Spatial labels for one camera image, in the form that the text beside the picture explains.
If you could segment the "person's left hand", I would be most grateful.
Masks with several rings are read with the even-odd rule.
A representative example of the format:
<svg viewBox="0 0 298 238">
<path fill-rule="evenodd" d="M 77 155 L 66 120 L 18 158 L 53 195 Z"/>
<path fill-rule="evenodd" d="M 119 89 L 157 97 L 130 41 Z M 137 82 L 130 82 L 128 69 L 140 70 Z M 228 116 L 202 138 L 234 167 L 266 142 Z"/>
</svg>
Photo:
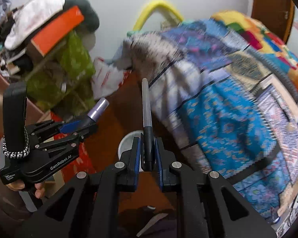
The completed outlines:
<svg viewBox="0 0 298 238">
<path fill-rule="evenodd" d="M 31 185 L 26 185 L 21 180 L 16 180 L 15 182 L 6 184 L 6 187 L 8 187 L 12 191 L 21 191 L 21 190 L 30 190 L 33 187 Z M 34 184 L 35 192 L 34 195 L 36 198 L 40 199 L 45 196 L 45 182 L 42 183 L 36 183 Z"/>
</svg>

